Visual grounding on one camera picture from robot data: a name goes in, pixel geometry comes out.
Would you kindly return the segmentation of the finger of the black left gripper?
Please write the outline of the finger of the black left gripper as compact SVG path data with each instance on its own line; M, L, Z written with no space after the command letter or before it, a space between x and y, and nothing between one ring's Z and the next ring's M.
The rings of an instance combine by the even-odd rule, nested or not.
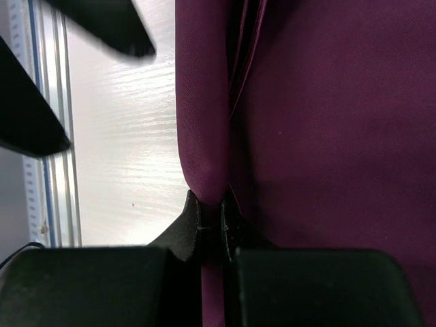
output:
M99 43L138 61L154 61L157 51L131 0L47 0Z
M20 78L20 63L4 40L1 40L0 72L0 133L1 147L16 153L26 149L35 151L34 158L42 158L67 151L71 142L62 124L44 99L36 85L25 86ZM23 110L31 117L36 135L31 138L34 145L25 148L18 141L18 117Z

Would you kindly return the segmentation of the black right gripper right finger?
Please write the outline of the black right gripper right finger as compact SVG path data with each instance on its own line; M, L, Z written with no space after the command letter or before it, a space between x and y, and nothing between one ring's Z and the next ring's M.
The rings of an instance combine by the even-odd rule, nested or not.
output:
M423 326L392 257L362 249L282 249L221 203L227 326Z

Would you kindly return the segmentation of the purple cloth napkin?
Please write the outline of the purple cloth napkin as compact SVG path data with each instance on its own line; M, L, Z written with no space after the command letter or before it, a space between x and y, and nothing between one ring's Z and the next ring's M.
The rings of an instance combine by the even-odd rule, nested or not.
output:
M177 1L183 174L276 245L371 248L435 325L435 2Z

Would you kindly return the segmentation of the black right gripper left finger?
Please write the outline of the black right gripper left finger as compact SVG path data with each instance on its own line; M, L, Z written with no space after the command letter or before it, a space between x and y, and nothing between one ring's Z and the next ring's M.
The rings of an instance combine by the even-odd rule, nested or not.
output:
M152 243L27 249L1 276L2 326L200 326L200 205Z

